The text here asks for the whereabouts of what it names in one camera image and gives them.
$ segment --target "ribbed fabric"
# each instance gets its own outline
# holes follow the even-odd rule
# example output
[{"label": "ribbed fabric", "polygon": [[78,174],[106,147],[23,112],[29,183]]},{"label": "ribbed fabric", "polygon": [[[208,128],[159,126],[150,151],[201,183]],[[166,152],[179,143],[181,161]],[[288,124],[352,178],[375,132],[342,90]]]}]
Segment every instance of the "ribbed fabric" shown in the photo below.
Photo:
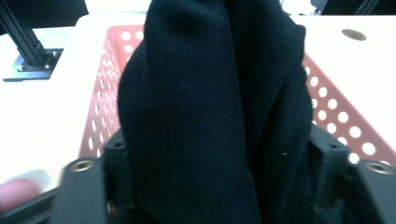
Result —
[{"label": "ribbed fabric", "polygon": [[313,223],[303,55],[277,0],[153,0],[119,88],[131,220]]}]

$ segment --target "black metal stand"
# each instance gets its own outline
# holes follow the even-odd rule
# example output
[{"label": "black metal stand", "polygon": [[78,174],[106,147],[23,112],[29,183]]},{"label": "black metal stand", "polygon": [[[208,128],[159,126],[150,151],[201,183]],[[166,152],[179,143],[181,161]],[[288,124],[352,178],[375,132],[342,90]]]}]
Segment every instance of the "black metal stand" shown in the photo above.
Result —
[{"label": "black metal stand", "polygon": [[49,79],[63,50],[44,49],[32,29],[19,23],[6,1],[0,0],[0,22],[16,44],[20,56],[4,81]]}]

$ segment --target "dark fabric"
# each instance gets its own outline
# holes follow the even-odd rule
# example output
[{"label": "dark fabric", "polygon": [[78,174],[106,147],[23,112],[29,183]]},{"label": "dark fabric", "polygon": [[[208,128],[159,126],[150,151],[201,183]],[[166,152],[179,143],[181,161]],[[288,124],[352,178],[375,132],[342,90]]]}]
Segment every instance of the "dark fabric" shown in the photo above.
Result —
[{"label": "dark fabric", "polygon": [[151,2],[118,100],[134,223],[314,222],[304,32],[277,0]]},{"label": "dark fabric", "polygon": [[[28,28],[49,28],[76,25],[88,15],[84,0],[2,0],[6,1],[16,19]],[[0,23],[0,35],[5,33]]]}]

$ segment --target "black post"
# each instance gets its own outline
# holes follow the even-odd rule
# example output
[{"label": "black post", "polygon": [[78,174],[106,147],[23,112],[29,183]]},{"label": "black post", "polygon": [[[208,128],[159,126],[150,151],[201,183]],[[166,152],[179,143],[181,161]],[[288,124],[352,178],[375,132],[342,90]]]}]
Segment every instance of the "black post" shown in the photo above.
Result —
[{"label": "black post", "polygon": [[13,74],[3,80],[49,79],[63,50],[45,50],[33,30],[18,22],[5,0],[0,0],[0,22],[21,55],[12,67]]}]

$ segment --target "pink object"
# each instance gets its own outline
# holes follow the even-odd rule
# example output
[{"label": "pink object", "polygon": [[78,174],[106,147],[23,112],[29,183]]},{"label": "pink object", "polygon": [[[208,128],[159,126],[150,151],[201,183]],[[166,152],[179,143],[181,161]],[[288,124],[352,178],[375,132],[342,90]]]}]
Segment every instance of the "pink object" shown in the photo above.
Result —
[{"label": "pink object", "polygon": [[39,186],[29,179],[13,179],[0,185],[0,212],[27,202],[40,194]]}]

